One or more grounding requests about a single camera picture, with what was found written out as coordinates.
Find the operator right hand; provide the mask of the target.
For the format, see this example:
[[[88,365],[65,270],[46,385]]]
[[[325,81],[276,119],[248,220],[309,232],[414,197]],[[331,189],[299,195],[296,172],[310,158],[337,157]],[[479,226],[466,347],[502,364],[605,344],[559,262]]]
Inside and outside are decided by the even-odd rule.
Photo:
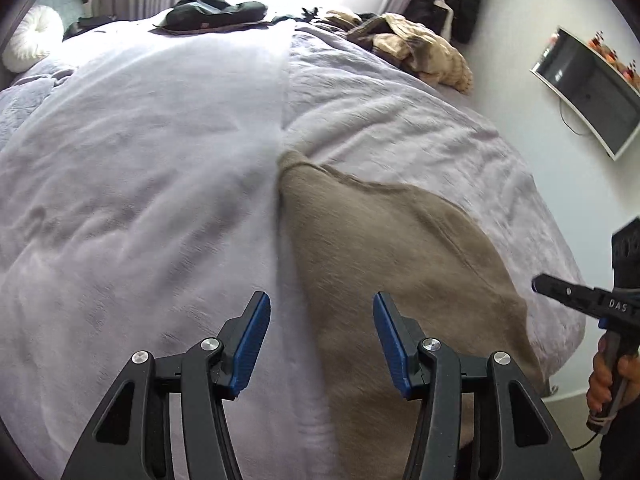
[[[593,357],[593,370],[589,377],[589,388],[586,394],[587,405],[593,413],[599,413],[608,402],[612,401],[612,370],[606,365],[604,354],[606,338],[602,336],[598,343],[598,352]],[[638,356],[623,356],[618,362],[620,376],[627,379],[627,389],[620,407],[631,404],[638,399],[640,393],[640,362]]]

